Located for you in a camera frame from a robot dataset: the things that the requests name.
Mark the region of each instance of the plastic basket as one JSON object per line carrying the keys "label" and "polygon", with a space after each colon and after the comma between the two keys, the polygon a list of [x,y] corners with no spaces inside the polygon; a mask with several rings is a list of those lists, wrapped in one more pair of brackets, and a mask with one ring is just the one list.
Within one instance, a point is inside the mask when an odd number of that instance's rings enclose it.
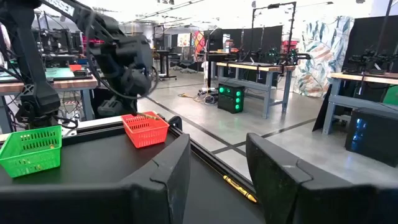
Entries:
{"label": "plastic basket", "polygon": [[126,134],[136,148],[151,146],[166,141],[169,124],[153,112],[145,112],[159,118],[154,120],[144,116],[123,115],[123,125]]}
{"label": "plastic basket", "polygon": [[0,164],[10,177],[60,166],[62,128],[19,131],[10,134],[0,150]]}

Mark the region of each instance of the person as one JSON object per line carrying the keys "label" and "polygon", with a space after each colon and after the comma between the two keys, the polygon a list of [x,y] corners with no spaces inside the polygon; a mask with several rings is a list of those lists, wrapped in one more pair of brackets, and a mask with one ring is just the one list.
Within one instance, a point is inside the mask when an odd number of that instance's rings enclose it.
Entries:
{"label": "person", "polygon": [[[4,37],[4,42],[6,43],[7,49],[11,49],[11,41],[10,41],[10,38],[8,36],[8,32],[7,32],[6,26],[3,25],[1,22],[0,22],[0,29],[1,29],[1,32],[2,32],[2,36]],[[0,65],[5,67],[5,68],[7,68],[7,66],[8,66],[6,64],[6,62],[5,62],[5,60],[4,60],[4,57],[3,57],[2,53],[0,53]]]}

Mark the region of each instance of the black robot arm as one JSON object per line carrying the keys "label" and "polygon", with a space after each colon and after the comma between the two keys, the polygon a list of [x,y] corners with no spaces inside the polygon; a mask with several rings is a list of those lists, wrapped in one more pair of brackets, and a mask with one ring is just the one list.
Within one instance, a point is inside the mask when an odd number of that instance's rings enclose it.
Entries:
{"label": "black robot arm", "polygon": [[[0,0],[0,21],[10,33],[12,49],[17,55],[25,84],[16,114],[18,121],[30,124],[30,128],[57,123],[60,99],[46,80],[31,31],[34,9],[42,3],[72,20],[86,33],[88,43],[91,38],[104,41],[99,46],[87,46],[93,75],[114,93],[110,101],[105,101],[98,108],[99,113],[105,116],[135,114],[137,96],[146,95],[151,86],[148,70],[152,68],[152,51],[146,37],[126,37],[115,19],[95,13],[74,0]],[[0,47],[0,50],[3,55],[7,54],[4,47]],[[89,53],[95,57],[107,82],[92,66]]]}
{"label": "black robot arm", "polygon": [[74,0],[40,0],[73,21],[87,38],[97,38],[105,43],[90,46],[101,71],[115,94],[105,101],[98,112],[104,116],[135,113],[137,95],[145,95],[150,89],[147,71],[152,68],[152,51],[143,35],[126,37],[112,17],[93,12],[88,6]]}

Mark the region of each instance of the red basket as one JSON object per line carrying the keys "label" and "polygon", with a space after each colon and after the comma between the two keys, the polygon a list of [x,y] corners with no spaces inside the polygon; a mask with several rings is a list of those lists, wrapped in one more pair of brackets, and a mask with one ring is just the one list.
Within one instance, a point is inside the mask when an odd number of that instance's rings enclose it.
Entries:
{"label": "red basket", "polygon": [[155,116],[159,120],[131,114],[122,116],[124,130],[134,146],[141,148],[165,142],[167,129],[170,125],[153,112],[145,112],[144,114]]}

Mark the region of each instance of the ceiling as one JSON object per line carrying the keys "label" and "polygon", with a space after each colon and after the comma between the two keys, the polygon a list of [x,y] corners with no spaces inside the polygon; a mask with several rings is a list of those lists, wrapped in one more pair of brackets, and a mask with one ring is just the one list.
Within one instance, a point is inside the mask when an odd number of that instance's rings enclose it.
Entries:
{"label": "ceiling", "polygon": [[[119,22],[135,21],[143,15],[167,9],[173,5],[158,3],[157,0],[79,0],[90,7],[101,7],[108,11],[105,14],[117,19]],[[188,0],[175,0],[174,6]],[[335,16],[368,17],[374,0],[367,0],[357,4],[356,0],[331,0],[334,4],[327,5],[325,0],[297,0],[296,22],[309,21],[319,18],[333,18]],[[152,16],[143,21],[165,23],[166,27],[191,25],[201,29],[221,27],[224,29],[250,28],[252,18],[253,0],[203,0],[187,5],[157,16]],[[264,7],[277,1],[257,0],[256,7]],[[42,6],[42,9],[57,14],[55,11]],[[277,26],[288,24],[292,17],[290,6],[279,9],[257,11],[255,27]]]}

